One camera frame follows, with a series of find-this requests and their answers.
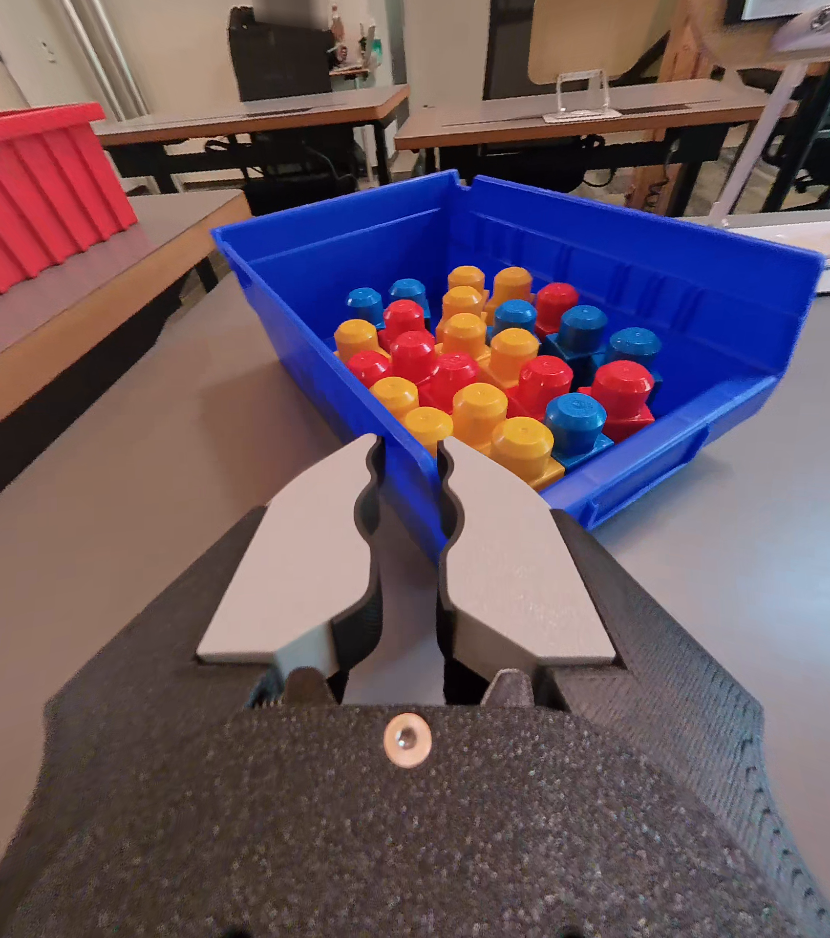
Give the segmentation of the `blue plastic bin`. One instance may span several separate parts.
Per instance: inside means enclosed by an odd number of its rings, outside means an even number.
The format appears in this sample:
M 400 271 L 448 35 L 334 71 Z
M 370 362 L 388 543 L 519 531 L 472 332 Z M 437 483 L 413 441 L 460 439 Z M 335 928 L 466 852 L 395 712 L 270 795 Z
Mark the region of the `blue plastic bin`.
M 525 267 L 534 288 L 563 281 L 662 342 L 662 390 L 647 430 L 549 486 L 548 506 L 592 531 L 755 414 L 793 358 L 824 262 L 813 253 L 455 171 L 214 229 L 218 250 L 282 366 L 347 443 L 385 439 L 385 500 L 436 562 L 446 542 L 436 464 L 335 356 L 350 290 L 386 297 L 402 275 L 439 313 L 459 264 L 491 278 Z

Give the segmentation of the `red plastic bin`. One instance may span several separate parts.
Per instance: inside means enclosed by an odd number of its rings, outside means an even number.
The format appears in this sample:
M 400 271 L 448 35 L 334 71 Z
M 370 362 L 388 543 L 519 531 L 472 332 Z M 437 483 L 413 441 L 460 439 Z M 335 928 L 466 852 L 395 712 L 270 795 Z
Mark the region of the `red plastic bin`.
M 103 119 L 96 101 L 0 111 L 0 295 L 137 223 Z

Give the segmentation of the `wooden desk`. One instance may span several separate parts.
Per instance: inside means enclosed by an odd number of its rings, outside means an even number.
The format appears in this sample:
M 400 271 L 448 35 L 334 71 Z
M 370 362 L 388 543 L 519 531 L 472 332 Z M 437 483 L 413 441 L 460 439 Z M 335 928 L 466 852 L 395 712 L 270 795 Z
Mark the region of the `wooden desk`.
M 585 92 L 412 108 L 395 137 L 424 153 L 425 170 L 454 169 L 571 192 L 589 171 L 661 167 L 633 205 L 670 217 L 686 213 L 702 165 L 721 154 L 728 131 L 755 124 L 766 92 L 739 81 L 692 79 L 612 87 L 608 108 Z
M 369 127 L 374 134 L 376 178 L 391 181 L 385 129 L 407 102 L 409 85 L 376 86 L 309 96 L 239 102 L 222 113 L 195 116 L 145 115 L 126 121 L 96 121 L 91 128 L 111 155 L 119 174 L 127 179 L 149 178 L 159 194 L 182 191 L 178 179 L 192 172 L 257 167 L 252 144 L 234 144 L 225 152 L 170 153 L 167 148 L 189 140 L 235 138 L 304 132 L 320 127 Z

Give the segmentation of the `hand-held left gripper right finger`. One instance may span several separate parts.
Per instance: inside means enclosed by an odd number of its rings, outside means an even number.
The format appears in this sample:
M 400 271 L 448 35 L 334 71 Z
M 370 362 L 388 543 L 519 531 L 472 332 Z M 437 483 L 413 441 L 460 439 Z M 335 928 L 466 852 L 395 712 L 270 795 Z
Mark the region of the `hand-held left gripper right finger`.
M 491 682 L 503 670 L 609 666 L 617 651 L 543 498 L 450 437 L 438 447 L 442 654 Z

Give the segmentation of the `white document stand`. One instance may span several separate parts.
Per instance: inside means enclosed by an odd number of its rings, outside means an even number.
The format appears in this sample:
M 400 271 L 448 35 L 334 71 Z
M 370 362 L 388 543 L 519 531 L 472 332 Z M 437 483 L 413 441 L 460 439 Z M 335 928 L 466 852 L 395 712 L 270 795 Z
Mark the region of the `white document stand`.
M 773 65 L 782 72 L 704 224 L 761 243 L 817 253 L 824 261 L 817 292 L 830 296 L 830 221 L 812 219 L 804 210 L 786 221 L 778 213 L 766 213 L 765 220 L 735 220 L 731 215 L 809 67 L 830 64 L 830 2 L 741 2 L 740 20 L 727 22 L 730 5 L 688 2 L 688 22 L 704 56 L 728 71 Z

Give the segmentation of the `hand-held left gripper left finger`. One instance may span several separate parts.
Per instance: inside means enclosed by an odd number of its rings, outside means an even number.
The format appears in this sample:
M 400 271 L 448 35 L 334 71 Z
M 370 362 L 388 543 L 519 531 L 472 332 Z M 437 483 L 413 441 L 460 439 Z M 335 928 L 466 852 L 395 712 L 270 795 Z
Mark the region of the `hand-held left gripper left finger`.
M 257 530 L 196 650 L 212 664 L 262 664 L 330 678 L 373 652 L 383 599 L 373 538 L 385 469 L 366 433 L 291 480 Z

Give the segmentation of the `pile of mega blocks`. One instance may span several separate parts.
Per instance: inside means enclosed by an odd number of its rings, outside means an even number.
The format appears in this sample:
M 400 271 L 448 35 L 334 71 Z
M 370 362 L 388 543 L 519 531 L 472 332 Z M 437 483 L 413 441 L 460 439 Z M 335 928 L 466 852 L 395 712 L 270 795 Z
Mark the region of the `pile of mega blocks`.
M 334 356 L 432 457 L 455 437 L 543 490 L 654 422 L 662 342 L 642 326 L 609 334 L 568 282 L 533 286 L 522 266 L 491 290 L 457 266 L 439 317 L 418 279 L 398 279 L 388 304 L 354 288 Z

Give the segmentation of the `wood edged side table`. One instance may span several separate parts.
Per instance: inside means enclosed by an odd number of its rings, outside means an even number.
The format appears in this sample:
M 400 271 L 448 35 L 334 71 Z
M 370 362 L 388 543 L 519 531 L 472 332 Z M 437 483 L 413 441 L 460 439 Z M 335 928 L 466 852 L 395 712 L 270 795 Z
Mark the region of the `wood edged side table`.
M 0 492 L 152 348 L 186 287 L 218 285 L 212 230 L 240 190 L 129 199 L 138 222 L 0 296 Z

